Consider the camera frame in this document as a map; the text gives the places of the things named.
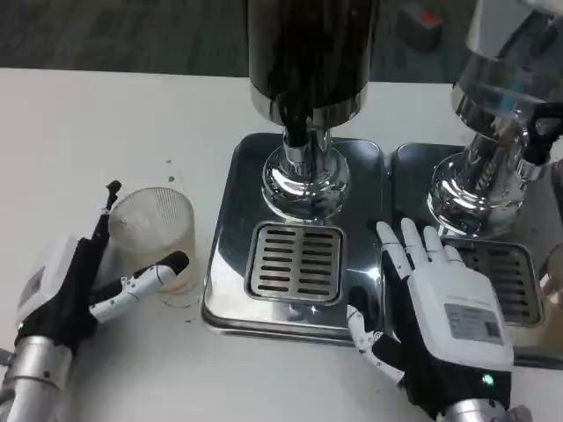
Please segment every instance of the espresso machine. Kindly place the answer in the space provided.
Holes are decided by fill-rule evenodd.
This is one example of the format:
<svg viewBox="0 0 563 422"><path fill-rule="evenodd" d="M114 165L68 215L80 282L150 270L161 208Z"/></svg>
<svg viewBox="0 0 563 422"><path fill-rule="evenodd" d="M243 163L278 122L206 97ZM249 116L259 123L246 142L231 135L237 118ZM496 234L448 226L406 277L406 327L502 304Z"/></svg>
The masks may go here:
<svg viewBox="0 0 563 422"><path fill-rule="evenodd" d="M202 303L220 331L351 344L347 292L382 297L384 156L331 135L362 109L377 6L246 2L252 102L283 135L248 135L232 158Z"/></svg>

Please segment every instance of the white countertop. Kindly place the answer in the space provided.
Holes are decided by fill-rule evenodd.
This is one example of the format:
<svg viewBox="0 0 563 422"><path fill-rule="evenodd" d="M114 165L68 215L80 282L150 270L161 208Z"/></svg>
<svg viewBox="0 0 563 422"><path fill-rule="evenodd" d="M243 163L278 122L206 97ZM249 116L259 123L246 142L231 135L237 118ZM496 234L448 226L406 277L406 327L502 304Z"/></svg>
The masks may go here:
<svg viewBox="0 0 563 422"><path fill-rule="evenodd" d="M121 197L169 185L190 198L203 274L233 149L252 132L280 132L254 111L248 84L0 70L0 347L12 349L37 251L59 232L89 236L115 178ZM469 136L447 84L370 84L362 113L334 133L384 152ZM75 372L63 420L428 420L352 348L218 336L196 306L171 309L156 297L102 327ZM560 419L563 373L518 368L513 384L513 405L528 405L538 422Z"/></svg>

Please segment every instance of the green indicator light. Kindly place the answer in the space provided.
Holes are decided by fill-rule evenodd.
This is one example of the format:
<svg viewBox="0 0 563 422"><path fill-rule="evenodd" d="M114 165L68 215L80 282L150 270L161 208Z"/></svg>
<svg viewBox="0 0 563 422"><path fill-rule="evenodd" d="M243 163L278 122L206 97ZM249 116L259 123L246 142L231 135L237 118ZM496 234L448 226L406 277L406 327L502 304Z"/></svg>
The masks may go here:
<svg viewBox="0 0 563 422"><path fill-rule="evenodd" d="M487 386L487 387L493 387L494 386L494 378L489 375L489 374L484 374L483 378L481 378L481 381Z"/></svg>

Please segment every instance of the red object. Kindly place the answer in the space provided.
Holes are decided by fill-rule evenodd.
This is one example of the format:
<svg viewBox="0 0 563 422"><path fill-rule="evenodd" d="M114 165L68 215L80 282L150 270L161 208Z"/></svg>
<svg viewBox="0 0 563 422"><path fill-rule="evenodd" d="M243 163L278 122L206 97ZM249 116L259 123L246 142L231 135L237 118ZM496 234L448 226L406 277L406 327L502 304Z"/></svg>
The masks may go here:
<svg viewBox="0 0 563 422"><path fill-rule="evenodd" d="M421 11L419 13L419 19L429 25L436 25L438 23L438 17L429 11Z"/></svg>

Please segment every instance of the gray carpet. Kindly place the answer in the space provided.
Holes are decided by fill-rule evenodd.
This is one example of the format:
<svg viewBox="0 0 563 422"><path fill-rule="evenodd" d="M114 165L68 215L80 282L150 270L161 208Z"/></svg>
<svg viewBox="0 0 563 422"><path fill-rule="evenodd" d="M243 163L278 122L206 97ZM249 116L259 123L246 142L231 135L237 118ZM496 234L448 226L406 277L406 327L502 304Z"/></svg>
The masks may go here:
<svg viewBox="0 0 563 422"><path fill-rule="evenodd" d="M444 20L436 50L395 36L397 9L382 0L371 79L447 82L467 57L475 0L419 0ZM240 0L0 0L0 67L247 76Z"/></svg>

